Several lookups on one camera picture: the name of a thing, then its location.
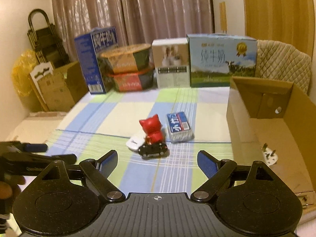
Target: toy car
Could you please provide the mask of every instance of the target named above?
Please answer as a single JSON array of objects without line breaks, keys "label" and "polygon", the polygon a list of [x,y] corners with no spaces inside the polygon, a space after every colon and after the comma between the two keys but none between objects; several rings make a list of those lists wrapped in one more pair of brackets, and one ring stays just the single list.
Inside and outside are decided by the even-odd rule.
[{"label": "toy car", "polygon": [[154,144],[144,144],[138,149],[138,154],[143,158],[158,157],[164,155],[168,150],[164,142],[156,142]]}]

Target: table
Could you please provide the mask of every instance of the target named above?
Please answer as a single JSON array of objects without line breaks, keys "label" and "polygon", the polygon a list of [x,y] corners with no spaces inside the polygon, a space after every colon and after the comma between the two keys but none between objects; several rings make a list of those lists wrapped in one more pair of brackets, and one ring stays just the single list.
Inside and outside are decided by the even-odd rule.
[{"label": "table", "polygon": [[[86,94],[67,114],[47,142],[47,155],[74,153],[78,162],[118,152],[118,165],[109,180],[129,192],[187,192],[206,181],[196,158],[206,150],[217,159],[233,159],[226,122],[228,87],[152,89],[105,95]],[[166,114],[184,111],[194,140],[172,144],[170,155],[144,160],[125,143],[141,130],[139,119],[158,114],[166,129]]]}]

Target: wooden door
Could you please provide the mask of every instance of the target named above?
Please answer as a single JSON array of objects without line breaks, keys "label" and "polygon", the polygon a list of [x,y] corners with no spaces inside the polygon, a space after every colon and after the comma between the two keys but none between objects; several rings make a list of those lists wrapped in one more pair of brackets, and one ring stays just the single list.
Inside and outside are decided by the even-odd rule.
[{"label": "wooden door", "polygon": [[315,15],[313,0],[244,0],[245,33],[262,40],[294,45],[312,56]]}]

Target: cardboard box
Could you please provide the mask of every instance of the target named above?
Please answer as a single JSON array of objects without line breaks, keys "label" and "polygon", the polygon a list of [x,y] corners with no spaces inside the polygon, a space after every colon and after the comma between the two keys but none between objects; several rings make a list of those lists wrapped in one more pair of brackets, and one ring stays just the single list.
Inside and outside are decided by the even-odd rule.
[{"label": "cardboard box", "polygon": [[79,62],[90,93],[106,93],[112,88],[113,81],[107,76],[106,64],[99,56],[118,46],[115,27],[95,29],[75,38]]},{"label": "cardboard box", "polygon": [[315,204],[316,106],[298,86],[232,77],[227,122],[239,165],[264,161],[261,148],[267,143],[278,155],[270,168],[300,197],[302,205]]},{"label": "cardboard box", "polygon": [[229,86],[231,76],[255,76],[257,41],[226,34],[189,34],[191,87]]},{"label": "cardboard box", "polygon": [[28,75],[28,79],[30,80],[32,89],[36,97],[38,98],[43,111],[49,111],[49,108],[47,107],[45,99],[40,91],[38,81],[44,76],[46,76],[47,74],[53,74],[53,71],[54,71],[54,66],[50,61],[42,62],[36,65]]},{"label": "cardboard box", "polygon": [[157,39],[152,43],[158,88],[190,87],[186,38]]},{"label": "cardboard box", "polygon": [[54,69],[38,85],[50,111],[69,111],[88,92],[78,61]]}]

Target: blue box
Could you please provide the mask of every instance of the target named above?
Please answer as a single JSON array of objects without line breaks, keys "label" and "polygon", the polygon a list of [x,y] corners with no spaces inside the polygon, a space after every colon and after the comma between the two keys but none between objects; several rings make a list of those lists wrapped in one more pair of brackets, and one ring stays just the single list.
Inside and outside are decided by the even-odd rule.
[{"label": "blue box", "polygon": [[112,88],[113,80],[107,77],[106,66],[98,57],[102,52],[118,46],[115,27],[94,29],[75,38],[79,62],[91,94],[106,93]]},{"label": "blue box", "polygon": [[257,40],[227,34],[189,34],[191,87],[229,86],[231,76],[255,76]]},{"label": "blue box", "polygon": [[167,121],[171,142],[189,141],[193,138],[193,131],[183,111],[167,114]]},{"label": "blue box", "polygon": [[171,133],[190,130],[188,120],[183,111],[167,114],[167,119]]}]

